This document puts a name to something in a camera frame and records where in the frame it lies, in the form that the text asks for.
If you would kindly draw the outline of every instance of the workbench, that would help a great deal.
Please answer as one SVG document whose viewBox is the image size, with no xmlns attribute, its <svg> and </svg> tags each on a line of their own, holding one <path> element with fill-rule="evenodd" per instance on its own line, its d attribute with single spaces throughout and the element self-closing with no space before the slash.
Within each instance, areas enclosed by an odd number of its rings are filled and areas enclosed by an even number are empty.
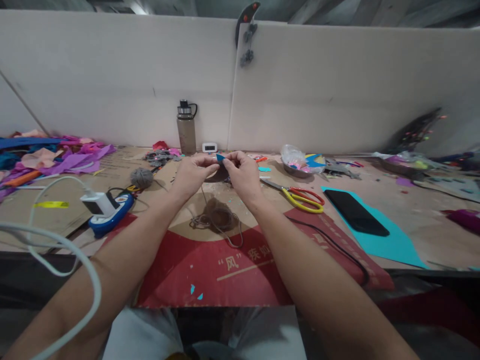
<svg viewBox="0 0 480 360">
<path fill-rule="evenodd" d="M 141 149 L 139 153 L 144 153 L 145 151 L 146 149 Z M 421 269 L 385 258 L 371 256 L 375 263 L 383 269 L 388 270 L 391 274 L 423 274 L 428 276 L 437 275 L 462 278 L 480 277 L 477 272 L 445 271 L 444 268 L 429 263 L 430 261 L 462 269 L 480 267 L 480 238 L 478 235 L 462 228 L 460 225 L 447 219 L 444 214 L 440 213 L 441 210 L 480 210 L 479 204 L 419 187 L 402 187 L 397 185 L 395 178 L 385 175 L 388 172 L 381 168 L 376 159 L 356 159 L 364 165 L 362 168 L 353 169 L 353 172 L 360 173 L 361 180 L 351 179 L 348 176 L 327 180 L 319 175 L 306 179 L 292 177 L 285 172 L 279 154 L 251 152 L 249 155 L 252 157 L 262 155 L 268 158 L 268 160 L 260 164 L 262 167 L 271 168 L 272 171 L 261 173 L 260 175 L 271 175 L 272 180 L 280 185 L 286 187 L 298 186 L 313 190 L 322 196 L 325 200 L 324 213 L 353 240 L 355 240 L 355 238 L 341 219 L 339 213 L 329 200 L 322 195 L 322 186 L 355 192 L 366 204 L 380 210 L 396 223 L 403 232 L 409 236 L 421 260 L 425 264 L 428 264 L 431 269 Z M 339 161 L 349 161 L 348 158 L 341 158 L 339 156 L 337 156 L 336 159 Z M 152 199 L 158 201 L 158 199 L 161 199 L 162 193 L 166 194 L 172 186 L 172 180 L 175 178 L 175 172 L 179 164 L 179 162 L 170 161 L 155 175 L 157 182 L 154 182 L 150 188 L 146 189 L 138 197 L 138 201 L 130 211 L 132 214 L 142 216 L 142 213 L 149 207 L 149 202 L 152 201 Z M 226 204 L 233 213 L 238 215 L 240 222 L 244 226 L 242 228 L 243 231 L 254 228 L 257 225 L 255 218 L 248 211 L 245 204 L 238 198 L 230 184 L 224 182 L 205 183 L 203 190 L 208 200 L 215 198 L 217 201 Z M 262 184 L 262 191 L 265 197 L 269 201 L 274 202 L 275 206 L 282 212 L 289 211 L 293 208 L 284 198 L 283 194 L 277 190 Z M 199 190 L 174 218 L 169 227 L 169 231 L 198 242 L 224 242 L 225 240 L 220 234 L 214 233 L 209 229 L 193 230 L 189 226 L 192 217 L 201 214 L 204 207 L 205 200 L 202 192 Z M 234 228 L 229 231 L 228 234 L 229 236 L 234 236 L 238 234 L 238 232 L 238 229 Z M 93 255 L 105 241 L 105 238 L 99 240 L 94 239 L 92 230 L 85 227 L 76 231 L 70 238 L 77 246 L 82 248 L 88 256 Z M 7 251 L 10 250 L 10 248 L 2 248 L 0 244 L 0 250 Z M 56 252 L 58 256 L 66 256 L 67 253 L 66 250 Z"/>
</svg>

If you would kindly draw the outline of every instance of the blue power strip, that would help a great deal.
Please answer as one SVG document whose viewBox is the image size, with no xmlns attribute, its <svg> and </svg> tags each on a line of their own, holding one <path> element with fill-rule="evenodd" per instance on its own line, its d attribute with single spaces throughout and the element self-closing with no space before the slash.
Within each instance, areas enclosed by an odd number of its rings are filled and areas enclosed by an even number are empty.
<svg viewBox="0 0 480 360">
<path fill-rule="evenodd" d="M 124 218 L 134 204 L 134 197 L 132 194 L 126 193 L 117 196 L 115 201 L 120 204 L 120 206 L 116 209 L 112 216 L 92 216 L 88 221 L 88 225 L 93 230 L 96 239 L 103 238 L 117 226 L 117 224 Z"/>
</svg>

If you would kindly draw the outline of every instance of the smartphone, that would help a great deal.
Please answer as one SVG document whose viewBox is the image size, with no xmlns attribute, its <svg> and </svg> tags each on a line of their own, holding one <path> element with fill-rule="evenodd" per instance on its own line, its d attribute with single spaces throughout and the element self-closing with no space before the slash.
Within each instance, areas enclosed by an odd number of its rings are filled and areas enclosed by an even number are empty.
<svg viewBox="0 0 480 360">
<path fill-rule="evenodd" d="M 335 205 L 345 221 L 358 232 L 383 237 L 390 235 L 390 231 L 348 192 L 325 190 L 323 193 Z"/>
</svg>

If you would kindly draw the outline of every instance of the forearm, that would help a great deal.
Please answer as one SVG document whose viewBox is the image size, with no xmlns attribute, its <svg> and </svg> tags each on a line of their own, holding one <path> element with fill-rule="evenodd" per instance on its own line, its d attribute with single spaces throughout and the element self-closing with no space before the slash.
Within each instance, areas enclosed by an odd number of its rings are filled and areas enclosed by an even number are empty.
<svg viewBox="0 0 480 360">
<path fill-rule="evenodd" d="M 95 339 L 109 328 L 152 265 L 170 222 L 185 201 L 174 193 L 163 194 L 90 259 L 100 278 L 100 306 L 87 326 L 60 353 Z M 17 339 L 8 355 L 12 359 L 29 359 L 45 349 L 85 316 L 92 300 L 92 282 L 81 267 Z"/>
<path fill-rule="evenodd" d="M 265 235 L 294 303 L 332 357 L 356 353 L 414 357 L 408 345 L 350 275 L 264 198 L 247 204 Z"/>
</svg>

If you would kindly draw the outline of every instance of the gray yarn ball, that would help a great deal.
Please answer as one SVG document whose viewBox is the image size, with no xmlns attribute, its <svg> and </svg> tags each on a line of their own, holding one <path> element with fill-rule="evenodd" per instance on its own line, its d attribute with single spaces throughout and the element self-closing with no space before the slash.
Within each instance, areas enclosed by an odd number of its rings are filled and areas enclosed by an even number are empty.
<svg viewBox="0 0 480 360">
<path fill-rule="evenodd" d="M 137 188 L 146 189 L 154 182 L 154 175 L 150 170 L 139 167 L 131 172 L 130 181 Z"/>
</svg>

